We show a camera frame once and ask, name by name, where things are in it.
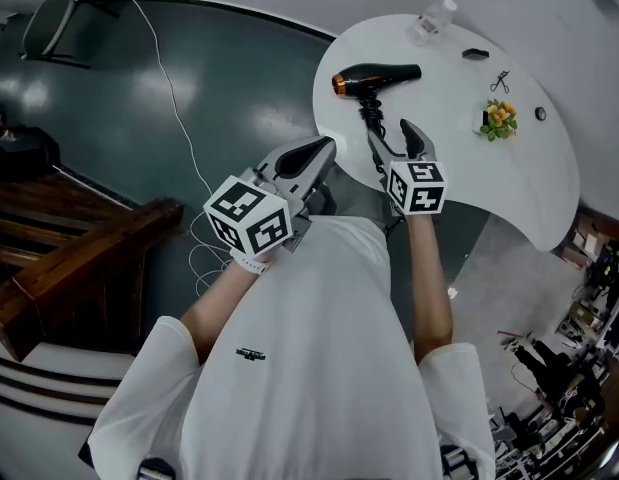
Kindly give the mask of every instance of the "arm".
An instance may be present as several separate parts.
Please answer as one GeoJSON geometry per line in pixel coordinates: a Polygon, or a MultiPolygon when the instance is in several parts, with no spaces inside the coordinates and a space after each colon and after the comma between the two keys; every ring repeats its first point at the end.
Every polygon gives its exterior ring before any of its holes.
{"type": "Polygon", "coordinates": [[[231,262],[180,319],[191,334],[200,364],[209,357],[220,331],[256,279],[257,274],[231,262]]]}
{"type": "Polygon", "coordinates": [[[413,276],[414,353],[420,363],[432,350],[451,343],[453,323],[431,217],[411,215],[406,220],[413,276]]]}

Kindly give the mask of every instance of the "logo on shirt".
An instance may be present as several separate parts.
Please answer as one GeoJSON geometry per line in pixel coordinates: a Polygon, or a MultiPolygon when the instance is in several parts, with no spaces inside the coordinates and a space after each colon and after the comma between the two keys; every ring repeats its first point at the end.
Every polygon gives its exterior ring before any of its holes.
{"type": "Polygon", "coordinates": [[[249,350],[248,348],[239,348],[236,350],[236,354],[244,357],[245,359],[248,359],[249,361],[264,361],[265,357],[267,357],[262,352],[249,350]]]}

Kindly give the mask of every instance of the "wristband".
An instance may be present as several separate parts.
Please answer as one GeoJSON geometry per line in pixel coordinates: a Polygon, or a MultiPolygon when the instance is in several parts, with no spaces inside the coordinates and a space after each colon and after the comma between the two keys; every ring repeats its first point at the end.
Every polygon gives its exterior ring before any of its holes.
{"type": "Polygon", "coordinates": [[[238,265],[252,274],[262,275],[269,268],[269,263],[261,263],[253,258],[247,258],[238,249],[232,248],[230,254],[238,265]]]}

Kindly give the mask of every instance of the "cable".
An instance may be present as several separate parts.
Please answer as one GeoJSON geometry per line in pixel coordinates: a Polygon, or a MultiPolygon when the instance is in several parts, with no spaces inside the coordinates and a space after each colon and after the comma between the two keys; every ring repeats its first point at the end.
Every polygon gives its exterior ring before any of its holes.
{"type": "Polygon", "coordinates": [[[536,392],[535,392],[533,389],[531,389],[529,386],[527,386],[524,382],[520,382],[520,381],[518,380],[518,377],[516,377],[516,376],[514,375],[514,373],[513,373],[513,369],[514,369],[516,366],[518,366],[519,364],[520,364],[520,361],[518,361],[516,364],[514,364],[514,365],[511,367],[511,371],[510,371],[509,373],[511,373],[511,376],[513,377],[513,380],[515,380],[515,381],[516,381],[518,384],[520,384],[521,386],[526,387],[529,391],[531,391],[531,392],[535,395],[535,394],[536,394],[536,392]]]}
{"type": "MultiPolygon", "coordinates": [[[[158,44],[158,35],[156,34],[156,31],[154,30],[153,26],[151,25],[151,22],[149,21],[149,18],[147,18],[147,15],[142,10],[142,7],[140,7],[140,4],[136,0],[131,0],[131,1],[136,5],[138,10],[140,11],[140,14],[142,14],[142,17],[147,22],[147,25],[149,26],[149,29],[151,30],[151,33],[153,34],[153,39],[154,39],[154,43],[155,43],[155,46],[156,46],[156,57],[158,58],[158,65],[160,66],[160,69],[162,70],[162,74],[164,75],[165,80],[167,80],[167,83],[169,84],[169,90],[171,92],[171,103],[173,104],[173,113],[176,116],[176,120],[178,121],[178,124],[180,125],[180,128],[182,129],[182,133],[186,137],[187,142],[189,142],[189,152],[191,153],[191,160],[193,161],[193,167],[196,170],[196,174],[198,175],[198,178],[200,178],[200,181],[202,181],[202,183],[206,187],[207,191],[209,192],[209,197],[211,197],[213,195],[213,190],[211,190],[211,187],[209,186],[209,183],[207,183],[207,180],[204,178],[204,176],[202,174],[200,174],[200,170],[198,169],[198,163],[196,162],[196,155],[194,153],[193,141],[191,140],[191,137],[189,137],[189,133],[187,132],[187,129],[185,128],[185,125],[182,122],[182,119],[180,119],[180,114],[178,113],[178,105],[176,103],[176,93],[175,93],[175,90],[173,88],[173,83],[171,82],[171,79],[169,78],[169,75],[167,74],[167,70],[165,69],[164,65],[162,64],[162,57],[160,56],[160,46],[158,44]]],[[[217,247],[215,245],[208,244],[208,243],[204,242],[203,240],[201,240],[200,238],[198,238],[198,236],[194,233],[193,225],[204,214],[205,214],[205,211],[203,210],[198,215],[196,215],[196,217],[194,217],[194,219],[189,224],[189,233],[191,233],[191,236],[194,238],[194,240],[196,240],[196,242],[198,242],[198,245],[195,245],[191,249],[191,251],[189,251],[189,268],[191,269],[193,274],[196,276],[195,288],[196,288],[196,294],[198,295],[198,297],[200,297],[200,292],[198,291],[198,285],[200,284],[200,282],[202,281],[207,286],[207,288],[209,288],[209,284],[204,280],[204,278],[206,276],[210,275],[210,274],[215,274],[215,273],[223,272],[225,270],[225,268],[227,267],[227,265],[229,264],[229,262],[231,261],[231,260],[224,260],[224,259],[222,259],[218,255],[218,253],[216,253],[216,250],[217,250],[217,251],[222,251],[224,253],[229,254],[229,250],[228,249],[223,249],[222,247],[217,247]],[[211,253],[218,259],[218,261],[220,261],[220,263],[221,263],[220,269],[210,270],[209,272],[206,272],[206,273],[204,273],[202,275],[198,274],[196,269],[193,267],[193,264],[191,263],[191,256],[192,256],[193,252],[196,249],[198,249],[199,247],[205,247],[207,250],[211,251],[211,253]]]]}

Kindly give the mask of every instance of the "white table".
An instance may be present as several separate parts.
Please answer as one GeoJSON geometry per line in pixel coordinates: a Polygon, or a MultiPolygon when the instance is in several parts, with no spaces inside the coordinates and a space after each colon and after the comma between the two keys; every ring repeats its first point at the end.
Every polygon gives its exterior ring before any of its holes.
{"type": "Polygon", "coordinates": [[[319,132],[337,142],[336,162],[354,179],[381,190],[359,104],[336,96],[331,77],[362,62],[419,64],[420,80],[378,95],[389,145],[405,151],[398,123],[400,118],[412,121],[433,141],[438,160],[445,164],[448,199],[502,217],[540,250],[555,247],[571,225],[580,195],[575,155],[555,107],[515,60],[473,32],[450,25],[435,43],[415,46],[405,35],[415,19],[399,14],[358,23],[322,58],[314,80],[313,110],[319,132]],[[463,59],[467,48],[487,50],[490,58],[463,59]],[[503,70],[510,71],[505,78],[509,94],[502,86],[492,93],[490,85],[503,70]],[[488,142],[472,131],[476,110],[488,98],[516,106],[515,138],[488,142]],[[546,110],[545,121],[535,118],[536,107],[546,110]]]}

